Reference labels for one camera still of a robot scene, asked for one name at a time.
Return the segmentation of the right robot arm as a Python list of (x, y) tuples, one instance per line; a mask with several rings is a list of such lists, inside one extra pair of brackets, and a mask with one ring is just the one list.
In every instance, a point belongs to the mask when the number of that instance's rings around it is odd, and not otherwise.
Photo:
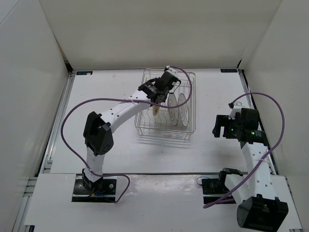
[(276, 232), (288, 214), (288, 204), (279, 199), (273, 186), (269, 165), (264, 155), (268, 141), (259, 130), (259, 112), (249, 108), (234, 108), (229, 115), (217, 115), (212, 131), (214, 137), (236, 139), (247, 165), (247, 176), (239, 170), (224, 168), (217, 180), (222, 193), (231, 194), (237, 208), (237, 223), (241, 228)]

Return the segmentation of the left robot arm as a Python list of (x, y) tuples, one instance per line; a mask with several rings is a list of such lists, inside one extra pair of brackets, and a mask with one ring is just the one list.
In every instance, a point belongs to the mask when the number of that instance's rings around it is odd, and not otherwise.
[(86, 163), (82, 171), (83, 186), (90, 193), (101, 188), (104, 157), (113, 147), (112, 134), (137, 113), (155, 104), (165, 102), (167, 95), (179, 81), (173, 68), (165, 69), (154, 83), (150, 80), (138, 87), (128, 102), (121, 102), (101, 114), (91, 112), (86, 120), (83, 136), (87, 150)]

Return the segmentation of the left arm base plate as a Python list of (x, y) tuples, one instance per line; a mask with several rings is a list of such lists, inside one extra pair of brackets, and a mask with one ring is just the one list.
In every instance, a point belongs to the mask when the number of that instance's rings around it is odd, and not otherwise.
[(83, 185), (81, 175), (77, 175), (74, 182), (71, 201), (74, 203), (113, 203), (116, 196), (117, 179), (102, 179), (101, 184), (94, 191), (88, 191)]

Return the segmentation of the wire dish rack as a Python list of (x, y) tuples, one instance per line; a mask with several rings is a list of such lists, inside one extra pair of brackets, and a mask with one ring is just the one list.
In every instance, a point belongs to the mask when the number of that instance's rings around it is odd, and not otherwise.
[(145, 136), (157, 136), (167, 137), (171, 139), (188, 139), (196, 129), (196, 85), (195, 85), (195, 73), (186, 71), (185, 73), (179, 69), (177, 70), (177, 77), (180, 79), (180, 83), (174, 86), (171, 91), (178, 100), (181, 93), (185, 95), (185, 102), (172, 106), (172, 108), (179, 108), (184, 104), (188, 104), (189, 108), (189, 124), (184, 127), (180, 114), (178, 116), (177, 126), (173, 126), (168, 112), (168, 97), (165, 102), (161, 103), (161, 107), (156, 116), (153, 116), (153, 108), (148, 108), (139, 112), (135, 116), (134, 124), (135, 128), (140, 135)]

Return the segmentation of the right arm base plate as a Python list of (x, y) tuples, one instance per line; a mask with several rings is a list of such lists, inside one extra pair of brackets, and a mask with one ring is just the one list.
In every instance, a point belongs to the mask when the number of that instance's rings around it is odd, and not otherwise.
[(229, 192), (229, 189), (225, 186), (225, 179), (227, 175), (231, 174), (243, 176), (240, 170), (223, 168), (219, 172), (217, 178), (200, 176), (196, 179), (196, 184), (202, 187), (204, 204), (209, 204), (213, 201), (216, 201)]

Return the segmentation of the cream floral plate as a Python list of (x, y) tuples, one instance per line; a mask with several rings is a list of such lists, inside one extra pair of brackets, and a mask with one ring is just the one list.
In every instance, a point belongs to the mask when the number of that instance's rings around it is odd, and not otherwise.
[(153, 116), (156, 116), (159, 112), (160, 107), (157, 105), (153, 105), (152, 108), (153, 108)]

